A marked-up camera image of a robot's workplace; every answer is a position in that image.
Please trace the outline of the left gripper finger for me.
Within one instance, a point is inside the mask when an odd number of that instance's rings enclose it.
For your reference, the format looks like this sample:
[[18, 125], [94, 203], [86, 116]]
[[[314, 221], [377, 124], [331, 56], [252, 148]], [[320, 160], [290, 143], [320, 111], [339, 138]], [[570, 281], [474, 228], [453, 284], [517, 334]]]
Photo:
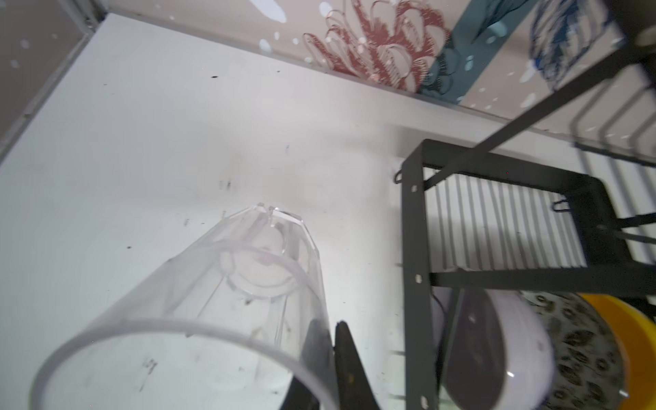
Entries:
[[[360, 360], [350, 328], [345, 321], [336, 325], [335, 343], [316, 320], [311, 323], [302, 357], [307, 358], [316, 348], [328, 350], [327, 365], [336, 382], [338, 409], [380, 409]], [[279, 409], [326, 409], [319, 398], [294, 377]]]

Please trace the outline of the clear glass tumbler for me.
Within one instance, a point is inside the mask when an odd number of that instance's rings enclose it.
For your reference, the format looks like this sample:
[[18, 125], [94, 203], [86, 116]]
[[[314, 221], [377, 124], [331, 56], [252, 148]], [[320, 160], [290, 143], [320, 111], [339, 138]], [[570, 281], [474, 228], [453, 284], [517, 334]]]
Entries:
[[336, 409], [319, 251], [264, 204], [223, 219], [55, 350], [32, 409]]

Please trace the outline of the pink patterned bowl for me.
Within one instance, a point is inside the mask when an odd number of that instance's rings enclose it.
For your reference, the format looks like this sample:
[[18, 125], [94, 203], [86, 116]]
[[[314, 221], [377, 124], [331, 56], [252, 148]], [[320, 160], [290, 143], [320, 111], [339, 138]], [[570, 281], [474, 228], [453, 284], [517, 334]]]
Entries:
[[576, 293], [522, 290], [555, 352], [555, 377], [542, 409], [617, 409], [625, 366], [610, 326]]

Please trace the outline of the yellow bowl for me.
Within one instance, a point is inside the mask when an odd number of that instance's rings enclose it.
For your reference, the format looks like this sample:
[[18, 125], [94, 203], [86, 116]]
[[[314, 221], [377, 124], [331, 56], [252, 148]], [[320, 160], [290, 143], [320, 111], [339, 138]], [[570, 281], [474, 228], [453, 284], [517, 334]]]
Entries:
[[581, 294], [609, 324], [625, 364], [625, 398], [620, 409], [655, 408], [655, 324], [616, 297]]

